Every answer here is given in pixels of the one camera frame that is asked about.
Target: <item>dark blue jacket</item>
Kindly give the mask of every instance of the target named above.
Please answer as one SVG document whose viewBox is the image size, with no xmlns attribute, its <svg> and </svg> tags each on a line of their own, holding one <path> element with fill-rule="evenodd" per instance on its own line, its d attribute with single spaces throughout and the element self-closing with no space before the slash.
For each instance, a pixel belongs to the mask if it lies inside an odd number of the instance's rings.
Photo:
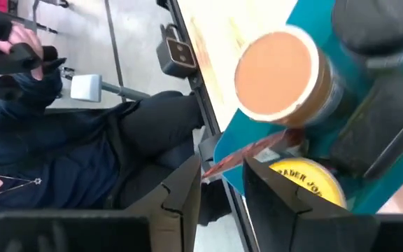
<svg viewBox="0 0 403 252">
<path fill-rule="evenodd" d="M 124 103 L 107 110 L 45 114 L 45 108 L 62 89 L 59 72 L 45 76 L 42 81 L 34 80 L 27 74 L 17 74 L 14 77 L 24 92 L 17 101 L 0 100 L 0 168 L 8 168 L 0 169 L 0 175 L 16 174 L 24 179 L 41 176 L 48 180 L 43 183 L 42 188 L 36 191 L 32 188 L 26 194 L 17 194 L 17 198 L 5 193 L 6 198 L 0 202 L 0 206 L 11 207 L 22 202 L 27 207 L 87 208 L 93 203 L 98 203 L 98 207 L 101 207 L 103 202 L 96 200 L 106 197 L 105 194 L 118 178 L 118 171 L 114 168 L 118 164 L 115 163 L 113 151 L 104 134 L 107 118 L 129 113 L 134 108 L 133 103 Z M 70 149 L 67 157 L 44 160 L 42 164 L 28 167 L 31 170 L 26 170 L 25 162 L 21 162 L 26 157 L 42 157 L 43 154 L 73 146 L 73 143 L 79 143 L 81 139 L 94 134 L 97 135 L 94 141 L 81 143 L 79 148 Z M 2 180 L 4 185 L 0 190 L 22 184 L 21 181 Z M 67 183 L 66 191 L 60 192 L 60 183 L 63 183 L 62 186 Z M 97 183 L 97 186 L 90 188 L 91 183 Z M 79 192 L 73 187 L 80 185 L 86 188 L 80 191 L 81 195 L 72 195 L 71 199 L 71 194 Z M 58 197 L 55 202 L 48 202 L 56 193 L 63 193 L 65 196 Z"/>
</svg>

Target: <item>white floor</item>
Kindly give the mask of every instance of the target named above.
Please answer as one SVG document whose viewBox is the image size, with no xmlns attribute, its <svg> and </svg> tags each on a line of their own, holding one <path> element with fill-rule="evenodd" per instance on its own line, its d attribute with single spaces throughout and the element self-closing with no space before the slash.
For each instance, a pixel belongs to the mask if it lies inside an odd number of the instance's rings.
<svg viewBox="0 0 403 252">
<path fill-rule="evenodd" d="M 33 1 L 19 1 L 20 17 L 32 19 Z M 43 45 L 55 46 L 60 57 L 68 58 L 65 66 L 74 68 L 76 74 L 101 74 L 106 82 L 119 85 L 105 0 L 69 1 L 70 9 L 40 3 L 37 21 L 59 32 L 55 35 L 38 31 Z M 124 86 L 151 95 L 163 90 L 187 94 L 188 82 L 164 75 L 155 52 L 161 39 L 160 24 L 171 22 L 169 12 L 157 6 L 155 0 L 110 0 L 109 6 Z M 64 97 L 52 107 L 108 108 L 121 102 L 106 92 L 101 103 L 71 100 L 69 82 L 64 80 L 64 84 Z M 243 251 L 232 216 L 199 227 L 195 251 Z"/>
</svg>

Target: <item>teal plastic surface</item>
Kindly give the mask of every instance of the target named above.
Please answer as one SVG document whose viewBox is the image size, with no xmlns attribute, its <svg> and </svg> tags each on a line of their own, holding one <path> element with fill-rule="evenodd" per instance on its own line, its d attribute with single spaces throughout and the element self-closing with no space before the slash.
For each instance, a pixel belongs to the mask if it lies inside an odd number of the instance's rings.
<svg viewBox="0 0 403 252">
<path fill-rule="evenodd" d="M 372 82 L 366 77 L 365 71 L 343 51 L 340 42 L 332 32 L 333 5 L 334 0 L 321 2 L 299 0 L 289 17 L 288 24 L 297 25 L 311 35 L 317 46 L 325 52 L 340 74 L 345 77 L 347 86 L 361 102 Z M 309 155 L 327 157 L 330 146 L 344 123 L 345 121 L 334 122 L 328 125 L 327 129 L 308 129 Z M 252 121 L 238 110 L 215 147 L 214 161 L 218 162 L 234 151 L 283 129 L 282 126 Z M 223 175 L 243 195 L 242 166 L 226 171 Z M 368 184 L 348 178 L 339 179 L 339 181 L 344 187 L 348 207 L 353 212 L 375 213 L 403 184 L 403 155 L 377 181 Z"/>
</svg>

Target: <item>black plastic handle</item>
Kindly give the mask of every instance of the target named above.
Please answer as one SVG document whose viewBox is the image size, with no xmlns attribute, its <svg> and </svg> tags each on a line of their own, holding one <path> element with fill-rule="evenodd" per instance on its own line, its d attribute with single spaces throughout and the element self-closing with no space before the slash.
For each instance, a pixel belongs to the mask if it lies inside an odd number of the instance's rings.
<svg viewBox="0 0 403 252">
<path fill-rule="evenodd" d="M 20 98 L 22 89 L 12 76 L 0 76 L 0 99 L 13 101 Z"/>
<path fill-rule="evenodd" d="M 24 73 L 41 65 L 40 57 L 26 43 L 13 45 L 10 54 L 0 54 L 0 74 Z"/>
</svg>

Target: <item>metal bar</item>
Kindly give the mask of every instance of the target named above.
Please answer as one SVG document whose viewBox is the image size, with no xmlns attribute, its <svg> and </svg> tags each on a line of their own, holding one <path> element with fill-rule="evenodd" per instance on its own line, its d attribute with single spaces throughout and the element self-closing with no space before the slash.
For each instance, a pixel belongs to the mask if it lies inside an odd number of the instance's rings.
<svg viewBox="0 0 403 252">
<path fill-rule="evenodd" d="M 124 86 L 124 79 L 119 60 L 118 44 L 116 42 L 115 27 L 113 24 L 113 17 L 111 16 L 111 7 L 108 0 L 105 0 L 106 19 L 108 20 L 108 29 L 110 31 L 111 47 L 113 48 L 113 56 L 115 59 L 116 74 L 118 75 L 119 86 Z M 122 102 L 126 102 L 125 97 L 122 97 Z"/>
<path fill-rule="evenodd" d="M 116 85 L 111 85 L 106 82 L 102 82 L 102 90 L 115 93 L 121 97 L 124 97 L 126 99 L 131 99 L 133 101 L 138 101 L 138 100 L 150 97 L 149 94 L 139 92 L 139 91 L 133 90 L 128 87 L 120 87 L 120 86 L 116 86 Z"/>
<path fill-rule="evenodd" d="M 182 41 L 192 45 L 188 31 L 186 29 L 181 9 L 178 5 L 178 0 L 167 0 L 167 7 L 172 16 L 172 20 L 179 30 L 179 37 Z M 188 77 L 189 84 L 194 90 L 195 97 L 199 103 L 201 114 L 203 116 L 206 132 L 209 136 L 220 133 L 218 122 L 215 118 L 215 113 L 211 100 L 209 99 L 208 90 L 204 84 L 201 71 L 198 69 L 193 75 Z M 258 252 L 259 248 L 255 240 L 255 235 L 250 224 L 247 213 L 245 212 L 245 205 L 243 204 L 241 196 L 236 192 L 233 187 L 223 179 L 225 192 L 227 194 L 229 205 L 232 209 L 232 215 L 236 221 L 239 236 L 241 238 L 243 249 L 247 252 Z"/>
<path fill-rule="evenodd" d="M 13 19 L 18 19 L 18 21 L 23 22 L 25 25 L 26 25 L 26 23 L 29 23 L 30 26 L 31 26 L 30 29 L 32 31 L 34 31 L 35 33 L 36 33 L 36 29 L 39 28 L 39 29 L 41 29 L 43 31 L 47 31 L 47 32 L 50 32 L 50 33 L 53 33 L 53 34 L 58 34 L 57 30 L 51 29 L 51 28 L 49 28 L 49 27 L 47 27 L 45 25 L 42 25 L 42 24 L 39 24 L 39 23 L 36 22 L 36 10 L 37 10 L 39 4 L 40 4 L 40 0 L 35 0 L 34 3 L 32 4 L 32 15 L 33 15 L 32 21 L 31 20 L 26 20 L 26 19 L 21 18 L 21 17 L 16 17 L 14 15 L 10 15 L 10 14 L 9 15 Z"/>
</svg>

